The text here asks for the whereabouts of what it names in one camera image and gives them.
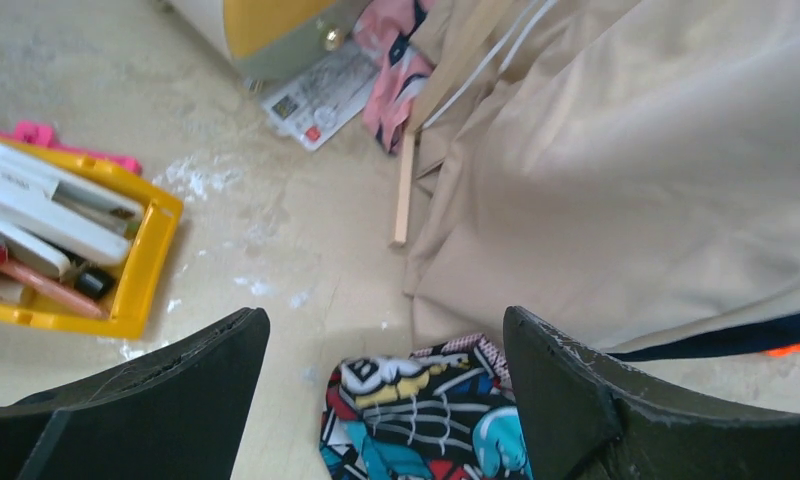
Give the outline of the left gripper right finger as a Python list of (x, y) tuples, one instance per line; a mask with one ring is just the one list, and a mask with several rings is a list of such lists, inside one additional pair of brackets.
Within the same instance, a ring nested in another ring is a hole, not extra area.
[(800, 479), (800, 414), (658, 379), (521, 307), (503, 343), (538, 479)]

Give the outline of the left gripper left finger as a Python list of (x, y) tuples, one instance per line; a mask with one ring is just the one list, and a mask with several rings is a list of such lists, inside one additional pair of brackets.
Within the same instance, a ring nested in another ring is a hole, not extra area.
[(0, 479), (227, 479), (270, 337), (243, 308), (166, 347), (0, 407)]

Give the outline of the colourful comic print shorts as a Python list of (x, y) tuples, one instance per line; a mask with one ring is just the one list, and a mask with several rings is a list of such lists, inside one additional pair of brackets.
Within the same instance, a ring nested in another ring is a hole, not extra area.
[(530, 479), (504, 353), (483, 334), (342, 361), (319, 451), (334, 479)]

